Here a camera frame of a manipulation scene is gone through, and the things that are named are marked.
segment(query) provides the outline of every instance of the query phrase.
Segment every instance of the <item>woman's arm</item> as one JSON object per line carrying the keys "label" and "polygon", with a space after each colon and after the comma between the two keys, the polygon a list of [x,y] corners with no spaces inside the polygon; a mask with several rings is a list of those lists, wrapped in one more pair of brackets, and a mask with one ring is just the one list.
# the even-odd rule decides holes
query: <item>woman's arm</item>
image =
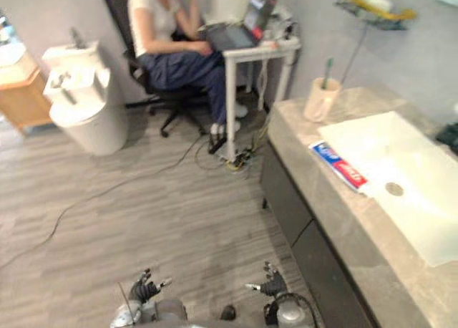
{"label": "woman's arm", "polygon": [[186,14],[185,10],[180,7],[175,17],[181,29],[189,38],[198,38],[198,29],[200,27],[198,0],[189,0],[189,16]]}
{"label": "woman's arm", "polygon": [[173,54],[175,52],[194,51],[203,56],[212,54],[206,42],[169,42],[156,40],[154,19],[151,11],[144,8],[134,10],[134,19],[140,30],[140,38],[149,54]]}

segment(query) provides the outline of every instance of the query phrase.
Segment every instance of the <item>desk leg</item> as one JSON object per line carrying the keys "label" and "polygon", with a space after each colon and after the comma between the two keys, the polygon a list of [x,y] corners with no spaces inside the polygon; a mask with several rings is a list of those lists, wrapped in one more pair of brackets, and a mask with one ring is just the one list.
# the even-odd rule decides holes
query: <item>desk leg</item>
{"label": "desk leg", "polygon": [[235,91],[237,64],[234,59],[226,59],[226,121],[228,130],[228,154],[229,161],[235,161]]}
{"label": "desk leg", "polygon": [[281,69],[280,81],[278,82],[277,95],[275,96],[275,102],[279,102],[285,99],[286,88],[288,87],[289,78],[291,76],[291,70],[293,69],[293,62],[296,55],[296,51],[292,51],[283,58],[283,66]]}
{"label": "desk leg", "polygon": [[253,62],[248,62],[248,78],[247,78],[247,85],[246,85],[246,90],[245,92],[251,93],[253,90],[253,72],[254,72],[254,63]]}

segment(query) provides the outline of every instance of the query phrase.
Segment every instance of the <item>woman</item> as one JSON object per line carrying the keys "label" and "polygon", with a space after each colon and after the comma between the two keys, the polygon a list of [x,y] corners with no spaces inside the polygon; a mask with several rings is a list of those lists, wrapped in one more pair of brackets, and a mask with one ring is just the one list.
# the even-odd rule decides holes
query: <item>woman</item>
{"label": "woman", "polygon": [[[224,130],[225,68],[220,53],[207,42],[199,42],[200,12],[197,0],[189,0],[186,14],[178,0],[129,0],[129,15],[135,54],[150,72],[153,87],[174,90],[185,85],[204,87],[212,109],[211,133]],[[174,42],[171,35],[177,25],[193,42]],[[247,114],[244,106],[235,105],[236,117]],[[235,129],[240,129],[236,122]]]}

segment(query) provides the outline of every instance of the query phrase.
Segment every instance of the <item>black office chair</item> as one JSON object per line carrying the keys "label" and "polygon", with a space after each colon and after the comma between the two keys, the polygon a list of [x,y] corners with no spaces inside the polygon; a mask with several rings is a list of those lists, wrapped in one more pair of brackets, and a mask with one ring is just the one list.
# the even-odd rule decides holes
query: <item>black office chair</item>
{"label": "black office chair", "polygon": [[[127,50],[124,52],[123,56],[129,63],[130,76],[145,88],[147,94],[152,95],[148,100],[148,103],[151,104],[150,114],[154,115],[156,108],[172,110],[169,117],[160,128],[161,135],[164,138],[169,136],[165,128],[179,115],[187,117],[191,122],[197,125],[199,133],[205,135],[205,128],[190,111],[191,108],[201,106],[203,103],[208,105],[208,100],[202,101],[202,98],[207,97],[203,88],[191,86],[185,86],[178,90],[159,90],[154,88],[150,84],[147,70],[142,67],[135,57],[134,42],[130,31],[127,8],[128,0],[105,0],[105,2],[126,45]],[[174,34],[172,38],[174,40],[182,40],[182,37],[178,36],[178,34]]]}

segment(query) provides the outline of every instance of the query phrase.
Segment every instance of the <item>laptop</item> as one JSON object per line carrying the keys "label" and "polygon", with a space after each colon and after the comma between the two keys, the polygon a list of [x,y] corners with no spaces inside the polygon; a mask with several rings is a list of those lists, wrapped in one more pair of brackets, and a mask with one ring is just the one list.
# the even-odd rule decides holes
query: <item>laptop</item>
{"label": "laptop", "polygon": [[217,51],[257,47],[264,37],[265,28],[276,3],[276,0],[250,0],[241,26],[209,26],[206,33],[207,41]]}

